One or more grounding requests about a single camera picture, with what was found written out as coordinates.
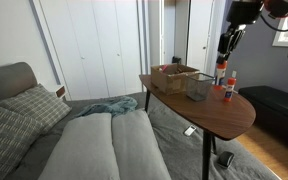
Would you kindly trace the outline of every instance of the pillow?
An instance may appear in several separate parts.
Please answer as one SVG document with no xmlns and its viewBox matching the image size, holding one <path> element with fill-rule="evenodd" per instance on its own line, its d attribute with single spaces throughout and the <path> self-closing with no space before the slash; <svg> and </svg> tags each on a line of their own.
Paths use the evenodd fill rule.
<svg viewBox="0 0 288 180">
<path fill-rule="evenodd" d="M 42 130 L 37 120 L 0 107 L 0 179 L 18 165 Z"/>
<path fill-rule="evenodd" d="M 48 92 L 41 84 L 15 97 L 0 101 L 0 106 L 39 120 L 44 125 L 43 133 L 48 132 L 71 111 L 70 107 Z"/>
</svg>

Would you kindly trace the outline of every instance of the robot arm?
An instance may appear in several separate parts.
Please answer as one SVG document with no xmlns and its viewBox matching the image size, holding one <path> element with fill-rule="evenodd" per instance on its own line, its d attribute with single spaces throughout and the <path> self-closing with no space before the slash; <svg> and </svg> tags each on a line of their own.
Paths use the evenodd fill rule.
<svg viewBox="0 0 288 180">
<path fill-rule="evenodd" d="M 246 25 L 257 21 L 264 6 L 270 12 L 271 18 L 288 17 L 288 0 L 233 0 L 226 18 L 231 24 L 227 32 L 221 35 L 218 46 L 218 64 L 228 60 L 245 34 Z"/>
</svg>

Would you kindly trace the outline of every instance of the bottle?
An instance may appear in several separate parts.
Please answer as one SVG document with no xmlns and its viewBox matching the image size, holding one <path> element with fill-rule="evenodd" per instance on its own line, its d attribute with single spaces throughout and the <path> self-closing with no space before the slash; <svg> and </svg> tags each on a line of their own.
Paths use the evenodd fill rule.
<svg viewBox="0 0 288 180">
<path fill-rule="evenodd" d="M 214 89 L 217 90 L 223 89 L 222 85 L 224 84 L 226 66 L 227 66 L 226 60 L 224 60 L 223 64 L 217 64 Z"/>
<path fill-rule="evenodd" d="M 236 71 L 233 71 L 232 77 L 228 78 L 227 80 L 227 86 L 226 86 L 226 91 L 225 91 L 225 96 L 224 96 L 225 102 L 230 102 L 232 100 L 233 90 L 234 90 L 234 86 L 236 83 L 235 77 L 236 77 Z"/>
</svg>

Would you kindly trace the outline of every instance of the oval table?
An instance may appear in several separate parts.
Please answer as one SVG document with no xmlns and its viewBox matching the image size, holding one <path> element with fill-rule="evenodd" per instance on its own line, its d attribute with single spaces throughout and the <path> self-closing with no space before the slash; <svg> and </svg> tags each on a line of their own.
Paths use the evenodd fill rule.
<svg viewBox="0 0 288 180">
<path fill-rule="evenodd" d="M 255 120 L 253 106 L 239 94 L 234 93 L 232 101 L 225 102 L 225 91 L 211 88 L 205 100 L 194 101 L 187 97 L 185 92 L 166 95 L 159 91 L 151 83 L 151 75 L 139 77 L 147 88 L 145 111 L 152 93 L 178 115 L 203 129 L 203 180 L 207 180 L 209 176 L 212 137 L 232 140 L 246 132 Z"/>
</svg>

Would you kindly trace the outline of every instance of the bed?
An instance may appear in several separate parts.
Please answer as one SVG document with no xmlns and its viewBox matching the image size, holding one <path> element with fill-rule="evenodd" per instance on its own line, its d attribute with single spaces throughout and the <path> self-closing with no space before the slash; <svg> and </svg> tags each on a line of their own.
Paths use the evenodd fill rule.
<svg viewBox="0 0 288 180">
<path fill-rule="evenodd" d="M 38 86 L 36 78 L 28 64 L 17 63 L 0 67 L 0 102 L 36 86 Z M 146 93 L 139 92 L 127 96 L 137 101 L 136 109 L 141 109 L 145 104 L 145 95 Z M 34 139 L 30 140 L 28 149 L 5 179 L 38 179 L 67 123 L 74 120 L 86 106 L 116 98 L 119 97 L 64 101 L 69 107 L 69 112 L 56 123 L 51 123 L 44 133 L 35 135 Z M 172 112 L 154 96 L 151 97 L 147 114 L 171 178 L 173 180 L 200 179 L 202 176 L 202 130 L 197 129 L 190 137 L 183 135 L 191 124 Z M 235 154 L 235 158 L 231 166 L 224 169 L 216 163 L 218 155 L 212 154 L 210 179 L 279 179 L 238 141 L 216 139 L 216 143 L 218 154 L 230 151 Z"/>
</svg>

